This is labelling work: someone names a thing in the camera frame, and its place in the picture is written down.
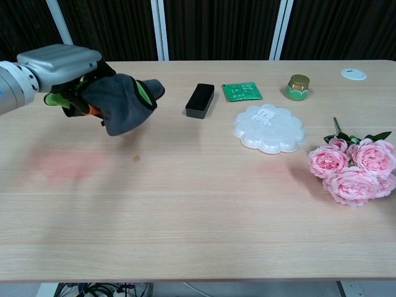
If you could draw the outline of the black and silver left hand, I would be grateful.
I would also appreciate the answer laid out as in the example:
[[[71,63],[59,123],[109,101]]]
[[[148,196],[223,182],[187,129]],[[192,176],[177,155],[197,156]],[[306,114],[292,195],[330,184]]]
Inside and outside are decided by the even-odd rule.
[[[82,97],[83,90],[90,84],[116,74],[99,51],[55,44],[20,53],[17,63],[35,76],[39,91],[46,94],[46,105],[60,106],[68,117],[103,117],[99,108]]]

